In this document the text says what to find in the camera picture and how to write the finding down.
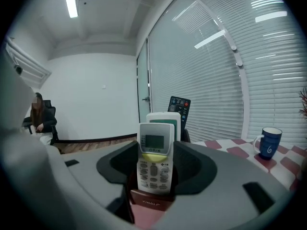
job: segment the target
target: blue mug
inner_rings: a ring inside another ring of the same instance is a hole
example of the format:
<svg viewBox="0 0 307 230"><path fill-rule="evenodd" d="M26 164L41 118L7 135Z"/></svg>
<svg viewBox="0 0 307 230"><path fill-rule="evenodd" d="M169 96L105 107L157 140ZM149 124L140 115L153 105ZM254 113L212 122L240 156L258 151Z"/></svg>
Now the blue mug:
<svg viewBox="0 0 307 230"><path fill-rule="evenodd" d="M277 128L266 127L262 129L262 135L257 136L253 141L253 147L262 159L270 160L278 149L282 131ZM255 147L256 141L260 139L259 149Z"/></svg>

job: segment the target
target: long brown hair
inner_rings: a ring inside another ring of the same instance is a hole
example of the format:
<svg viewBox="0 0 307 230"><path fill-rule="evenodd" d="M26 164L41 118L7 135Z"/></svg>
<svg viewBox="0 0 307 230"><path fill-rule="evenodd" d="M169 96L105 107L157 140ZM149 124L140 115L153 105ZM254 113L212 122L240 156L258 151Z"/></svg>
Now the long brown hair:
<svg viewBox="0 0 307 230"><path fill-rule="evenodd" d="M37 109L35 109L33 107L33 103L32 103L32 107L31 107L31 119L32 119L32 125L34 127L39 126L42 123L42 113L43 113L43 109L44 109L44 105L43 105L43 97L40 93L35 93L37 100L38 100L38 104L39 107Z"/></svg>

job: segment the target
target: remote control screen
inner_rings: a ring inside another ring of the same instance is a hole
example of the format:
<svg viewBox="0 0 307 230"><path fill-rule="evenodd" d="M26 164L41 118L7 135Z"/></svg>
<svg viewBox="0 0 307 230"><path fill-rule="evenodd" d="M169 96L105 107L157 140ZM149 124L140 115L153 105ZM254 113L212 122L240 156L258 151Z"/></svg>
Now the remote control screen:
<svg viewBox="0 0 307 230"><path fill-rule="evenodd" d="M164 148L164 136L146 135L145 136L145 147L163 149Z"/></svg>

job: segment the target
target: black jacket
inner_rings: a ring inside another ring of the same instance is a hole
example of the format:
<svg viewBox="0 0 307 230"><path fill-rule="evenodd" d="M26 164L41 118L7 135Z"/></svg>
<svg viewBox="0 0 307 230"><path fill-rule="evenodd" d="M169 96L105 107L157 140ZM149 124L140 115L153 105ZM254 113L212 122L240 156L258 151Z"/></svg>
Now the black jacket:
<svg viewBox="0 0 307 230"><path fill-rule="evenodd" d="M47 108L43 109L42 121L43 121L44 128L43 128L41 133L52 132L52 127L51 126L57 124L56 118L54 117L54 115ZM32 122L31 117L26 117L24 119L24 123L25 122Z"/></svg>

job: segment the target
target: woman's hand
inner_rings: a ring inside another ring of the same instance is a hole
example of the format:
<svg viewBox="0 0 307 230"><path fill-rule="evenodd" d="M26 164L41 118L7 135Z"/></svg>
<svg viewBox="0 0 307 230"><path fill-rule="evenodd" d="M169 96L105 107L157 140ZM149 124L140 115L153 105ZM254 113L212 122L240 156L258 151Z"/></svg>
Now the woman's hand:
<svg viewBox="0 0 307 230"><path fill-rule="evenodd" d="M44 124L40 124L39 126L37 126L36 131L42 132L44 128Z"/></svg>

